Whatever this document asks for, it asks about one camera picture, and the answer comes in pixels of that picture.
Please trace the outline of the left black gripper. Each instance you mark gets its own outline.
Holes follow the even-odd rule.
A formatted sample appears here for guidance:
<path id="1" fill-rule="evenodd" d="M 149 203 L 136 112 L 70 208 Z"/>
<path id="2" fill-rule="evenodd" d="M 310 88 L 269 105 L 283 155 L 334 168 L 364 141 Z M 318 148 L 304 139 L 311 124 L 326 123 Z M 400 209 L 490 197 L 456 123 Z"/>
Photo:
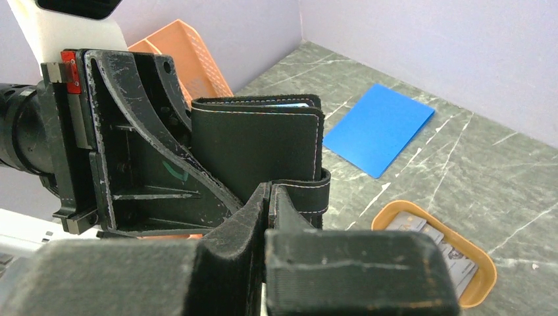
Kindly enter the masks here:
<path id="1" fill-rule="evenodd" d="M 202 234 L 243 206 L 193 155 L 191 113 L 172 57 L 63 50 L 42 63 L 37 91 L 54 217 L 80 235 Z"/>

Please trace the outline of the black card holder wallet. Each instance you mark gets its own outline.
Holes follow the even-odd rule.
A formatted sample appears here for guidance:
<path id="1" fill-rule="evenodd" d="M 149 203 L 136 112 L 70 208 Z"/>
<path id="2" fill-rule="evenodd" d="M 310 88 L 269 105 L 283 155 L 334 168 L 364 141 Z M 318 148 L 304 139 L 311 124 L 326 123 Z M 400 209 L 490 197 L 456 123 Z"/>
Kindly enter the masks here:
<path id="1" fill-rule="evenodd" d="M 271 182 L 323 227 L 331 174 L 322 165 L 324 113 L 315 94 L 198 98 L 191 103 L 191 152 L 242 202 Z"/>

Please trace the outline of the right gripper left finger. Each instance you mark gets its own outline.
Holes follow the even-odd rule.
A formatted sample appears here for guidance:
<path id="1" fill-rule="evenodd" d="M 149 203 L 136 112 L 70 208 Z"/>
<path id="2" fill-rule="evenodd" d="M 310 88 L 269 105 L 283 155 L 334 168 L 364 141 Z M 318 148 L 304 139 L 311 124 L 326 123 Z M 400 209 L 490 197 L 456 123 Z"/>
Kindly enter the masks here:
<path id="1" fill-rule="evenodd" d="M 2 315 L 259 315 L 270 186 L 201 239 L 66 239 L 27 262 Z"/>

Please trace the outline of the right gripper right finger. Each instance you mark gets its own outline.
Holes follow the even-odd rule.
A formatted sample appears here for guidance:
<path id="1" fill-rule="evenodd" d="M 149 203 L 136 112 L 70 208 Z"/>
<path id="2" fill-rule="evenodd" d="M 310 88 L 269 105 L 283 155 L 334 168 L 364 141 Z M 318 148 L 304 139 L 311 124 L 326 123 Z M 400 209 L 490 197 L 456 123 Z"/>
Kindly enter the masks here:
<path id="1" fill-rule="evenodd" d="M 272 187 L 265 233 L 269 315 L 458 315 L 433 239 L 396 230 L 320 230 Z"/>

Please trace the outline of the yellow oval tray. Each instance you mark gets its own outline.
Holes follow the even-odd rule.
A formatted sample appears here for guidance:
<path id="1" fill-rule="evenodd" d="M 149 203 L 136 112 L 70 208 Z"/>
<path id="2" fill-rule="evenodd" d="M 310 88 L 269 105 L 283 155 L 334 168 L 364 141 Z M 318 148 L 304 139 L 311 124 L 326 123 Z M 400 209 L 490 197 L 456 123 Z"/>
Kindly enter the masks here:
<path id="1" fill-rule="evenodd" d="M 478 265 L 469 285 L 460 298 L 457 298 L 463 309 L 475 307 L 482 303 L 494 287 L 497 280 L 497 269 L 492 258 L 472 242 L 444 225 L 427 211 L 410 201 L 396 200 L 388 203 L 372 220 L 372 230 L 386 230 L 387 225 L 399 212 L 408 212 L 426 219 L 427 223 L 444 235 L 444 241 L 457 248 L 470 260 Z"/>

